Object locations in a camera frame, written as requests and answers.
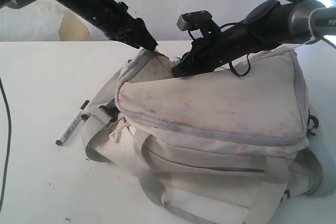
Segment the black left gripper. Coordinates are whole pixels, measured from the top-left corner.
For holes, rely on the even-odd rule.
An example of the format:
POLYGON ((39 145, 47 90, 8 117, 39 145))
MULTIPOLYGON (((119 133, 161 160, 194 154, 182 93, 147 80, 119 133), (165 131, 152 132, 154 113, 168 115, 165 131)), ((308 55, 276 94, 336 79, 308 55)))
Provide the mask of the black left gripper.
POLYGON ((141 18, 132 18, 118 9, 113 0, 56 0, 96 28, 110 40, 134 48, 155 50, 156 40, 141 18))

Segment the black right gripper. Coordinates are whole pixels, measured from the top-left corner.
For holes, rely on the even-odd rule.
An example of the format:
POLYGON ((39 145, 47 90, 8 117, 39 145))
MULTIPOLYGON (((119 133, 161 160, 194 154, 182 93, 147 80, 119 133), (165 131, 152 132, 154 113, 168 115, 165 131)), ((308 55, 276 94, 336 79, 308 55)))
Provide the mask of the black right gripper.
POLYGON ((262 50, 261 42, 244 28, 230 28, 214 40, 192 42, 189 53, 174 59, 174 77, 188 77, 192 73, 212 72, 216 68, 243 55, 262 50))

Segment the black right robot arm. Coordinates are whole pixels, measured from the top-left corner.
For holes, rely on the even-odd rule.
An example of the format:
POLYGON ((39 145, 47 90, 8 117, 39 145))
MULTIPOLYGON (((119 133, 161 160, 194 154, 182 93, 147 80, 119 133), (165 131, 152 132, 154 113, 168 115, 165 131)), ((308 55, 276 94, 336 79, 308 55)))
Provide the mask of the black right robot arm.
POLYGON ((322 36, 335 35, 335 7, 317 0, 281 4, 268 0, 257 6, 240 22, 222 30, 205 10, 182 14, 181 31, 199 30, 201 38, 172 68, 175 77, 212 72, 244 55, 272 50, 282 44, 314 44, 322 36))

